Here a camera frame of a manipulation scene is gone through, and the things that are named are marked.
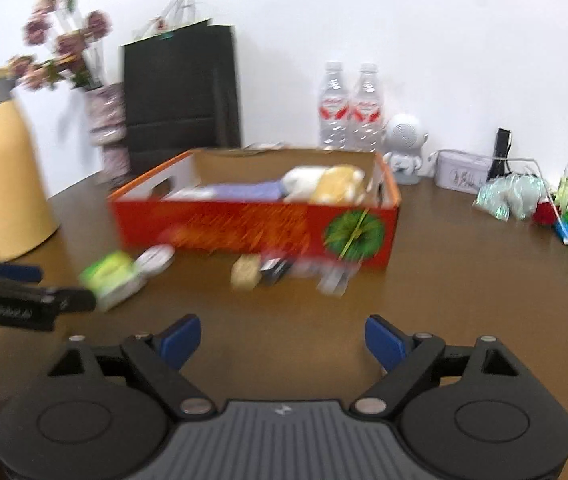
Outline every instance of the plastic bag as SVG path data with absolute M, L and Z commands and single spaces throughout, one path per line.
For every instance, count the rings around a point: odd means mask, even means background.
M 359 265 L 325 264 L 317 290 L 327 296 L 342 297 L 349 286 L 349 280 L 359 270 Z
M 534 175 L 510 174 L 484 184 L 473 206 L 497 220 L 507 221 L 509 212 L 523 220 L 531 216 L 546 196 L 544 182 Z

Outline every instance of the white wall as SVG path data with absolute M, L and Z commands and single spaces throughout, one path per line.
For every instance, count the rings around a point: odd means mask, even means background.
M 323 64 L 342 60 L 355 83 L 376 62 L 387 116 L 418 115 L 427 151 L 490 153 L 498 127 L 512 155 L 535 156 L 557 180 L 568 159 L 568 0 L 198 0 L 217 23 L 235 25 L 246 143 L 314 144 Z M 112 80 L 118 46 L 168 0 L 79 0 L 110 13 L 105 40 Z M 18 52 L 32 0 L 0 0 L 0 64 Z M 78 92 L 19 91 L 36 135 L 49 191 L 97 170 Z

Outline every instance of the water bottle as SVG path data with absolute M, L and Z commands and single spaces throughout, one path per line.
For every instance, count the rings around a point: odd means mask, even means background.
M 384 151 L 383 104 L 382 88 L 377 79 L 377 65 L 364 63 L 351 102 L 346 142 L 349 150 Z
M 344 88 L 341 63 L 326 64 L 326 77 L 320 95 L 320 147 L 343 150 L 349 125 L 349 92 Z

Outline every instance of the flower vase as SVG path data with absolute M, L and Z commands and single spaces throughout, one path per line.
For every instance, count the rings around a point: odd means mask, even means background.
M 118 184 L 130 173 L 126 137 L 124 88 L 113 83 L 86 92 L 90 143 L 101 147 L 104 181 Z

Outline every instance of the red cardboard box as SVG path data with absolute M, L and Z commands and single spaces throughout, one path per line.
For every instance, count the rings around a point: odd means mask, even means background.
M 357 206 L 162 200 L 177 189 L 280 179 L 296 166 L 350 164 L 366 174 Z M 323 257 L 385 267 L 400 194 L 379 154 L 330 150 L 210 150 L 183 153 L 109 197 L 125 247 Z

